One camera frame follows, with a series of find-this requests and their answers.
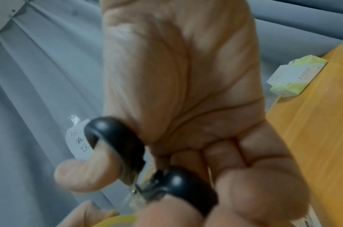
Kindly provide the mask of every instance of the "gray curtain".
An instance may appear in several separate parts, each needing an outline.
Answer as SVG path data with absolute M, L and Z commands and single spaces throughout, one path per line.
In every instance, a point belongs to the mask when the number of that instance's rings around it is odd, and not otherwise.
M 280 64 L 322 56 L 343 42 L 343 5 L 248 2 L 256 18 L 268 109 L 276 96 L 266 80 Z M 75 195 L 52 177 L 59 163 L 73 158 L 65 143 L 73 126 L 68 117 L 83 121 L 102 112 L 102 50 L 96 1 L 35 0 L 0 32 L 0 226 L 52 227 L 85 200 L 112 208 L 128 194 L 117 182 Z

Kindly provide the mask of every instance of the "tissue box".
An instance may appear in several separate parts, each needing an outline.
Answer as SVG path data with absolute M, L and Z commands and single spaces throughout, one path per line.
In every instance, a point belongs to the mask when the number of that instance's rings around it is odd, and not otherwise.
M 281 97 L 297 96 L 310 84 L 328 61 L 313 55 L 281 65 L 267 81 L 270 91 Z

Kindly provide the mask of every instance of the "white paper label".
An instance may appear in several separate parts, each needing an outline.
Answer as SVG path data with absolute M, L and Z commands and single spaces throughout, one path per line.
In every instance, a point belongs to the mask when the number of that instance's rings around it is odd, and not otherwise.
M 67 130 L 67 145 L 77 159 L 88 160 L 92 156 L 93 149 L 90 147 L 84 135 L 84 127 L 89 122 L 90 120 L 86 119 Z
M 322 227 L 314 209 L 309 205 L 309 212 L 301 219 L 291 222 L 295 227 Z

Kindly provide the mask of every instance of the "tabletop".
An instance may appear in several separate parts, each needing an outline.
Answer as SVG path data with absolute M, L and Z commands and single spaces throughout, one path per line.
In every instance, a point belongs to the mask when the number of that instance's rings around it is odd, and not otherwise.
M 279 98 L 267 119 L 332 222 L 343 227 L 343 44 L 323 58 L 329 62 L 301 95 Z

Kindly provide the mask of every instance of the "scissors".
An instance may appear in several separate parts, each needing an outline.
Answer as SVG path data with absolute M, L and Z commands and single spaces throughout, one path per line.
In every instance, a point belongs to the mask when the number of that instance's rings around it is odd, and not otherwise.
M 133 185 L 136 188 L 134 193 L 140 193 L 147 203 L 169 194 L 187 201 L 205 217 L 218 203 L 218 196 L 210 184 L 177 166 L 170 166 L 165 171 L 157 170 L 141 188 L 137 179 L 145 165 L 145 146 L 132 130 L 116 119 L 96 118 L 85 126 L 84 134 L 92 148 L 98 140 L 112 148 L 122 163 L 119 179 L 128 186 Z

